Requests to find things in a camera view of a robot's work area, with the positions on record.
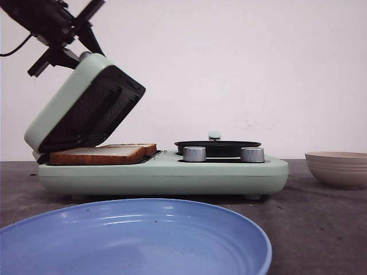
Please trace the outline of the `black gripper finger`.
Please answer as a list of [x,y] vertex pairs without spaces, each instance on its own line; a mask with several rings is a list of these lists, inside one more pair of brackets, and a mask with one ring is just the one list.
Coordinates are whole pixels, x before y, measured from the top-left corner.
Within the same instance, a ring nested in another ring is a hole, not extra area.
[[62,66],[75,69],[79,62],[79,57],[70,49],[54,48],[50,50],[49,63],[52,66]]
[[91,53],[99,53],[105,56],[102,51],[93,31],[92,25],[89,22],[86,22],[77,32],[77,36],[79,41],[91,52]]

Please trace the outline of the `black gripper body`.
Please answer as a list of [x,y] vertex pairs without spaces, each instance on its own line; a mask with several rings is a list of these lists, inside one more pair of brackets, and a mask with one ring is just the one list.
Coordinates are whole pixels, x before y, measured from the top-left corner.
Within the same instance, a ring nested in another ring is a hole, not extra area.
[[50,65],[50,50],[67,48],[76,38],[78,30],[96,14],[104,1],[90,1],[75,17],[64,1],[19,1],[17,22],[34,34],[48,47],[28,70],[30,76],[39,76]]

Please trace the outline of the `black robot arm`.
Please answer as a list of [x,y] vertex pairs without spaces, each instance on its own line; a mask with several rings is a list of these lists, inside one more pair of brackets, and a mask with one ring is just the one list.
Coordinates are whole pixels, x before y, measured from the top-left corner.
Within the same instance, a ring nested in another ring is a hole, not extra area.
[[90,19],[104,1],[90,1],[75,17],[65,1],[1,1],[1,9],[48,47],[28,70],[39,76],[48,65],[74,69],[80,58],[67,45],[75,38],[92,53],[104,54],[92,31]]

